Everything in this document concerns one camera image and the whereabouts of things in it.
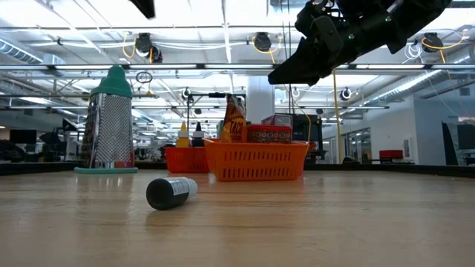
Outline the red plastic basket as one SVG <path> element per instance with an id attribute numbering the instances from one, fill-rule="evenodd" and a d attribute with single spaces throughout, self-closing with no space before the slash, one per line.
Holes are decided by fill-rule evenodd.
<path id="1" fill-rule="evenodd" d="M 204 147 L 165 148 L 167 169 L 171 173 L 208 173 Z"/>

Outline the black monitor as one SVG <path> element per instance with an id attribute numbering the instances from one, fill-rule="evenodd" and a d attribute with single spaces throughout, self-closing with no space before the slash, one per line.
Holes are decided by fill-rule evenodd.
<path id="1" fill-rule="evenodd" d="M 475 166 L 475 125 L 442 123 L 446 165 Z"/>

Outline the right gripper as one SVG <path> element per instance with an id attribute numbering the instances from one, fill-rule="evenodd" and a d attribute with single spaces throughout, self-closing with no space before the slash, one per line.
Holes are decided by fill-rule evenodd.
<path id="1" fill-rule="evenodd" d="M 298 13 L 304 36 L 297 50 L 269 75 L 271 85 L 315 85 L 339 65 L 389 42 L 387 0 L 309 0 Z"/>

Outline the black squeeze bottle white collar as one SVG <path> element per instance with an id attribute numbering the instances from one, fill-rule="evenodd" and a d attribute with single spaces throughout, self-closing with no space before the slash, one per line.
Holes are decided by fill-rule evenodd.
<path id="1" fill-rule="evenodd" d="M 205 133 L 202 131 L 200 122 L 197 122 L 195 131 L 192 134 L 191 138 L 191 146 L 193 148 L 199 148 L 204 146 L 204 138 Z"/>

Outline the small dark dropper bottle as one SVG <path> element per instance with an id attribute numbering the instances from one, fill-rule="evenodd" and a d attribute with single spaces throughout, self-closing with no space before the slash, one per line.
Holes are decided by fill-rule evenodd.
<path id="1" fill-rule="evenodd" d="M 157 178 L 148 184 L 145 197 L 152 208 L 163 211 L 184 204 L 197 189 L 197 183 L 187 177 Z"/>

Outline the brown taco seasoning packet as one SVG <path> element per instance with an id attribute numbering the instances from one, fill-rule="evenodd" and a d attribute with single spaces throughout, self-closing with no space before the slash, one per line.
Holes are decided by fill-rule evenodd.
<path id="1" fill-rule="evenodd" d="M 226 95 L 226 113 L 220 134 L 222 142 L 246 142 L 247 121 L 243 101 L 236 95 Z"/>

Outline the red-lidded spice jar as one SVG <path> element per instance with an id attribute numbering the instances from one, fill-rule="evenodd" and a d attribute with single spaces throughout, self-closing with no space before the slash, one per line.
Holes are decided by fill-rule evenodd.
<path id="1" fill-rule="evenodd" d="M 249 125 L 247 142 L 289 144 L 292 142 L 292 129 L 279 125 Z"/>

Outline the black stand with crossbar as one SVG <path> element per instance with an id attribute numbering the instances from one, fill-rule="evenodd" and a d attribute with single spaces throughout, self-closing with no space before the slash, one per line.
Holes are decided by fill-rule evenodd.
<path id="1" fill-rule="evenodd" d="M 190 110 L 191 110 L 191 100 L 190 98 L 192 98 L 193 96 L 207 96 L 209 98 L 218 98 L 218 99 L 226 99 L 226 95 L 227 94 L 231 94 L 231 95 L 236 95 L 238 97 L 241 98 L 241 100 L 243 101 L 243 105 L 245 107 L 245 110 L 246 110 L 246 96 L 243 95 L 243 94 L 233 94 L 233 93 L 207 93 L 207 94 L 193 94 L 193 93 L 187 93 L 186 94 L 186 126 L 187 128 L 189 128 L 189 119 L 190 119 Z M 220 134 L 221 134 L 221 130 L 222 130 L 222 127 L 223 127 L 223 120 L 222 122 L 220 123 L 220 125 L 218 126 L 218 139 L 221 141 L 220 139 Z"/>

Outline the pink Raisin Bran box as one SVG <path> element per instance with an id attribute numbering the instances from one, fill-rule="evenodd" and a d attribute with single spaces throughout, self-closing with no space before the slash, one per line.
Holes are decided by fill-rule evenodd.
<path id="1" fill-rule="evenodd" d="M 262 125 L 292 127 L 292 116 L 285 113 L 275 113 L 261 121 Z"/>

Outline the orange plastic basket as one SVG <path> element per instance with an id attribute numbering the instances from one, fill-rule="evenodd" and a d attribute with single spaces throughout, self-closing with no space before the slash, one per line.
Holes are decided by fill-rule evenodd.
<path id="1" fill-rule="evenodd" d="M 308 149 L 302 143 L 204 142 L 209 170 L 220 182 L 295 180 L 304 171 Z"/>

